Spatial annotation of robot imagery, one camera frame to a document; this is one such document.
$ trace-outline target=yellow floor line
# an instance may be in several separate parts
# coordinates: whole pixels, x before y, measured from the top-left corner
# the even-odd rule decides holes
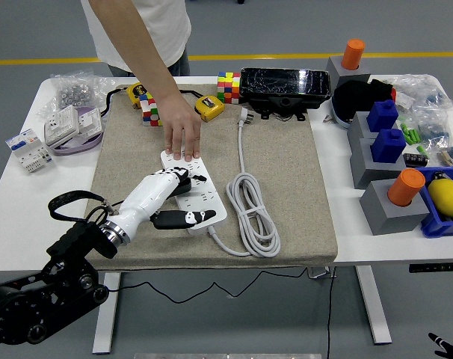
[[[297,60],[329,58],[342,53],[305,54],[249,54],[249,55],[189,55],[190,61],[234,61],[234,60]],[[365,52],[364,58],[453,58],[453,52]],[[101,62],[98,58],[27,58],[0,60],[0,66],[42,64],[86,64]]]

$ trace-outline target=white cable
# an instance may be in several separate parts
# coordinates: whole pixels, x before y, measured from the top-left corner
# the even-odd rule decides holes
[[[247,109],[243,108],[238,122],[238,154],[240,157],[241,173],[226,185],[226,194],[237,212],[241,240],[248,252],[242,253],[229,249],[218,238],[213,226],[209,227],[209,233],[218,245],[229,254],[239,257],[250,255],[255,257],[275,257],[281,248],[280,236],[263,204],[262,192],[258,181],[253,175],[245,172],[244,169],[241,132],[247,115]],[[250,223],[252,218],[256,219],[259,233],[254,230]]]

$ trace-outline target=tape measure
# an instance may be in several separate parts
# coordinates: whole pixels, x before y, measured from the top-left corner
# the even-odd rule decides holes
[[[130,101],[132,101],[133,108],[140,108],[140,95],[144,95],[147,93],[145,87],[140,83],[137,82],[133,84],[129,88],[127,88],[127,94],[129,95]]]
[[[225,104],[215,96],[202,96],[195,103],[195,111],[202,120],[209,122],[221,114],[225,109]]]

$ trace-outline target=beige fabric mat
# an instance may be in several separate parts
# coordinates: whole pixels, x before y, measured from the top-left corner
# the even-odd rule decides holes
[[[180,85],[202,94],[216,94],[215,85]],[[193,105],[196,98],[185,98]],[[239,105],[202,125],[202,160],[228,212],[227,224],[217,229],[224,244],[244,251],[238,219],[225,187],[240,172],[238,161]],[[147,175],[162,169],[163,129],[142,126],[124,91],[113,95],[102,151],[91,191],[111,203],[124,199]],[[187,230],[156,230],[142,223],[135,240],[119,248],[112,260],[92,251],[88,260],[99,270],[128,271],[166,268],[242,268],[313,266],[332,263],[336,237],[309,121],[295,117],[282,122],[255,115],[243,130],[246,172],[261,186],[268,213],[281,238],[275,258],[238,258],[221,250],[209,235],[190,236]],[[87,205],[89,212],[96,203]],[[173,198],[161,209],[178,209]]]

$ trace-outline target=yellow lemon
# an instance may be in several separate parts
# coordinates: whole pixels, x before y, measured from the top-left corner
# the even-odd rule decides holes
[[[448,217],[453,217],[453,180],[434,179],[428,191],[437,210]]]

